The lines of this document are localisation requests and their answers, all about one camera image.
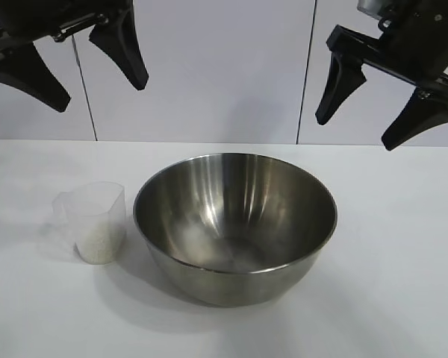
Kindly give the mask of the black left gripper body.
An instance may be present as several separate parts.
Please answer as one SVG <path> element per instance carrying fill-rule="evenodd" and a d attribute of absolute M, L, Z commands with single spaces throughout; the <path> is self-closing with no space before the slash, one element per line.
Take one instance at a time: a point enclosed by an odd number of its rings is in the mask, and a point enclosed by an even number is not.
<path fill-rule="evenodd" d="M 93 25 L 106 25 L 129 1 L 0 1 L 0 54 L 50 36 L 55 42 Z"/>

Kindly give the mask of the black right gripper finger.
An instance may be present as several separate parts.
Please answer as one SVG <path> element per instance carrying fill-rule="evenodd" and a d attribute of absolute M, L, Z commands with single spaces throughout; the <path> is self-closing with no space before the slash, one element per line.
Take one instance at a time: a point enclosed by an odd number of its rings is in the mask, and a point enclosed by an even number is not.
<path fill-rule="evenodd" d="M 339 106 L 366 82 L 362 66 L 358 58 L 332 52 L 323 97 L 315 113 L 319 125 L 327 124 Z"/>
<path fill-rule="evenodd" d="M 448 97 L 415 89 L 407 104 L 382 134 L 388 151 L 439 125 L 448 123 Z"/>

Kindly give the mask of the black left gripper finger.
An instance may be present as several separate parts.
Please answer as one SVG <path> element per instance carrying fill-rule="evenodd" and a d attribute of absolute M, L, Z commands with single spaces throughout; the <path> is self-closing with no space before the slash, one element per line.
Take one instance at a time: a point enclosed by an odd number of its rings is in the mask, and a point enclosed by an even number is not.
<path fill-rule="evenodd" d="M 57 112 L 64 112 L 71 100 L 33 43 L 0 52 L 0 84 L 22 91 Z"/>
<path fill-rule="evenodd" d="M 149 73 L 140 52 L 133 10 L 100 13 L 89 41 L 112 59 L 136 90 L 145 89 Z"/>

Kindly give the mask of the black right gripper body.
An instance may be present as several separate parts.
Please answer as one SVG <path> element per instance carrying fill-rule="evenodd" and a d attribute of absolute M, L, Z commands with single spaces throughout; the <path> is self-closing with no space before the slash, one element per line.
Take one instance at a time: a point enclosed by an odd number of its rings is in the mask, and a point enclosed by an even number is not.
<path fill-rule="evenodd" d="M 448 97 L 448 1 L 359 1 L 357 8 L 377 20 L 380 36 L 336 25 L 326 40 L 331 53 Z"/>

